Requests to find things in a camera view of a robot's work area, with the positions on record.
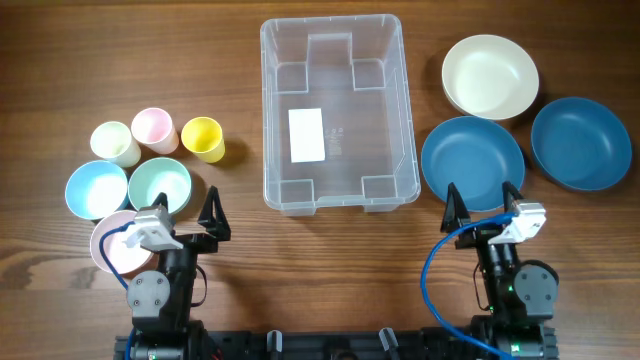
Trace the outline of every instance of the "blue bowl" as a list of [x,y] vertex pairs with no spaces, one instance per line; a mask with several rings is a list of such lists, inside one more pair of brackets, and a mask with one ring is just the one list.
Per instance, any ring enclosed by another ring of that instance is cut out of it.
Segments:
[[64,196],[74,215],[102,219],[127,206],[127,175],[108,161],[88,162],[71,175]]
[[543,172],[573,190],[606,189],[631,166],[631,140],[620,119],[603,105],[578,97],[556,100],[540,111],[531,148]]
[[502,183],[518,189],[524,182],[524,158],[502,126],[475,116],[438,125],[422,147],[422,173],[434,194],[447,201],[453,182],[469,211],[502,206]]

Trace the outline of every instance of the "green bowl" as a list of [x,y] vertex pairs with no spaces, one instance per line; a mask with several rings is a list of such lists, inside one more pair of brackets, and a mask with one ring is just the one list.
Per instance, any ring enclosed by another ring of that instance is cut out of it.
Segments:
[[191,175],[179,161],[160,157],[146,161],[131,175],[129,201],[136,210],[151,206],[164,192],[169,202],[169,213],[182,210],[191,197]]

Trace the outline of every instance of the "rectangular container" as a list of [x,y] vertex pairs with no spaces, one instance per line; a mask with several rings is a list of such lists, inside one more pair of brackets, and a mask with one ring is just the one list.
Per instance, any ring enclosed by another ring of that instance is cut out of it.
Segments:
[[420,180],[398,18],[272,19],[260,43],[267,205],[313,215],[414,201]]

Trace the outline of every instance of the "cup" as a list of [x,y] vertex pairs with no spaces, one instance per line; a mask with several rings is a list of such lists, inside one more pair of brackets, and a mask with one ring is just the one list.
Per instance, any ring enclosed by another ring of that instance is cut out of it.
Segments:
[[[137,212],[132,210],[116,211],[102,219],[93,230],[89,240],[89,252],[93,262],[103,271],[110,273],[111,269],[100,254],[100,238],[107,231],[133,221],[136,214]],[[141,248],[140,244],[132,248],[127,247],[125,244],[127,235],[127,232],[119,232],[104,239],[104,252],[118,274],[126,274],[141,268],[153,256],[153,253]]]
[[182,129],[181,137],[184,146],[204,162],[214,163],[224,156],[222,128],[212,118],[189,120]]
[[191,175],[179,161],[159,157],[145,161],[131,175],[129,199],[137,210],[151,206],[158,195],[167,195],[169,213],[182,210],[191,197]]
[[168,112],[160,108],[140,111],[131,122],[133,137],[158,154],[174,152],[180,140]]
[[127,175],[108,161],[86,163],[69,178],[64,197],[74,215],[102,219],[127,205]]
[[98,126],[89,145],[94,154],[120,167],[133,166],[140,160],[140,146],[121,122],[108,121]]

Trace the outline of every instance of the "yellow cup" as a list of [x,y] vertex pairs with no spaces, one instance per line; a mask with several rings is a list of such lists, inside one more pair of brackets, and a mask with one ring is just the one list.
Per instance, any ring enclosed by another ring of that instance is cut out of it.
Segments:
[[189,120],[180,137],[184,146],[204,162],[214,163],[224,156],[222,128],[212,118],[201,116]]

